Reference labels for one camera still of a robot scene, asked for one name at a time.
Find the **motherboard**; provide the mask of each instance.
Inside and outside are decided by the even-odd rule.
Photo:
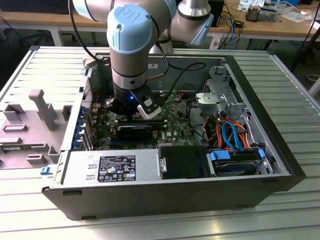
[[[126,116],[108,111],[103,103],[96,103],[91,111],[92,128],[96,135],[94,150],[156,149],[164,145],[195,145],[193,131],[186,119],[187,104],[189,104],[188,99],[180,99],[174,93],[168,98],[157,117],[145,121],[139,113],[136,113],[128,123]],[[123,140],[119,137],[121,126],[136,126],[136,128],[153,126],[150,132],[152,136],[150,135],[148,139],[138,139],[137,136]]]

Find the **white cable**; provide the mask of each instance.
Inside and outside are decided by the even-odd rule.
[[[307,80],[310,81],[310,82],[316,82],[319,80],[320,76],[319,75],[315,75],[315,74],[310,74],[308,76],[306,76]]]
[[[290,5],[292,7],[294,7],[295,9],[297,9],[299,11],[299,13],[301,12],[300,9],[298,9],[296,6],[292,5],[290,2],[286,2],[286,1],[277,1],[276,4],[275,4],[275,7],[277,8],[278,4],[287,4],[287,5]]]

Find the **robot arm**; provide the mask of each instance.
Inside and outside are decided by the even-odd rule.
[[[145,84],[152,46],[160,37],[200,45],[213,21],[208,0],[183,0],[178,10],[175,0],[73,0],[73,4],[80,15],[107,23],[113,104],[138,110],[145,119],[161,112],[161,101]]]

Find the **computer case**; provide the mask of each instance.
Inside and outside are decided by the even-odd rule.
[[[0,0],[3,12],[69,14],[68,0]]]

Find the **blue cable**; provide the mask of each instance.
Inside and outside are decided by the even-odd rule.
[[[236,126],[232,122],[225,122],[223,124],[222,126],[223,140],[232,149],[232,151],[235,150],[235,147],[228,141],[228,138],[227,138],[226,130],[228,125],[230,125],[232,128],[236,148],[239,149],[240,151],[244,151],[244,148],[238,138],[238,132],[237,132]]]
[[[226,49],[229,49],[231,47],[233,40],[234,40],[235,29],[234,29],[234,25],[232,24],[232,21],[230,20],[230,18],[226,18],[226,19],[229,21],[230,26],[231,26],[231,31],[232,31],[230,42],[228,44],[228,47],[226,48]]]

